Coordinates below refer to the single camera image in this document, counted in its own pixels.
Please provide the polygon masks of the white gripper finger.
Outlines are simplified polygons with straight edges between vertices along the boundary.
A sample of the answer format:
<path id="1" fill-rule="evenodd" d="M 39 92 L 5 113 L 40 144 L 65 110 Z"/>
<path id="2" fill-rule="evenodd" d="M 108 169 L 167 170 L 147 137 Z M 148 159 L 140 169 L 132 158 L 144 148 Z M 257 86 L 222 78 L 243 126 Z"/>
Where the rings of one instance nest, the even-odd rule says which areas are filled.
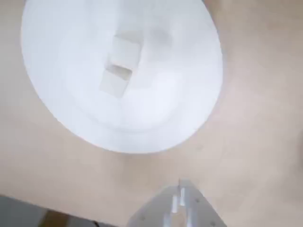
<path id="1" fill-rule="evenodd" d="M 170 227 L 179 206 L 177 186 L 169 186 L 144 204 L 129 219 L 129 227 Z"/>
<path id="2" fill-rule="evenodd" d="M 179 206 L 187 227 L 224 227 L 225 223 L 204 195 L 189 180 L 180 180 Z"/>

